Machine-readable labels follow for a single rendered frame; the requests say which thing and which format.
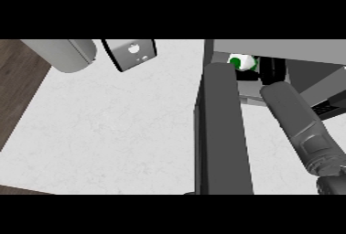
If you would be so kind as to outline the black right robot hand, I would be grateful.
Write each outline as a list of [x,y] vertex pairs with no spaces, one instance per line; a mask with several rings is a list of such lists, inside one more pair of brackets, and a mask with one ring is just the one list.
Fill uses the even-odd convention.
[[252,56],[246,61],[246,67],[237,68],[235,71],[237,80],[260,81],[263,85],[271,85],[286,80],[286,59]]

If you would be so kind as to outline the white and green milk carton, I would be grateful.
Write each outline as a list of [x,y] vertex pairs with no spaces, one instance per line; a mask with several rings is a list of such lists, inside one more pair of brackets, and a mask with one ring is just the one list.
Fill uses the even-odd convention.
[[246,54],[231,54],[228,57],[228,63],[235,66],[240,71],[255,70],[258,67],[258,60],[252,55]]

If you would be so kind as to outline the grey microwave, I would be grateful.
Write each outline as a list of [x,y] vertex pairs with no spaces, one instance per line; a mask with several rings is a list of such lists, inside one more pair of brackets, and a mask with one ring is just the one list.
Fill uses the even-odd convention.
[[321,119],[346,114],[346,40],[207,39],[203,65],[232,53],[286,59],[286,81]]

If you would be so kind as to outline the silver panel with black edge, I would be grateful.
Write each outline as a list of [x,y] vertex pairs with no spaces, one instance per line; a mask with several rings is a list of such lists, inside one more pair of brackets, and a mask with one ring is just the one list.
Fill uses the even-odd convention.
[[120,72],[157,57],[153,39],[104,39],[102,46]]

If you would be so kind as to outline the grey rounded appliance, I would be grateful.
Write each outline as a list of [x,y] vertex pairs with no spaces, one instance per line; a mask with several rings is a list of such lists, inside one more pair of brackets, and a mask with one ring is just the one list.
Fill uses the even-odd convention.
[[24,39],[48,63],[65,73],[85,69],[96,59],[96,45],[90,39]]

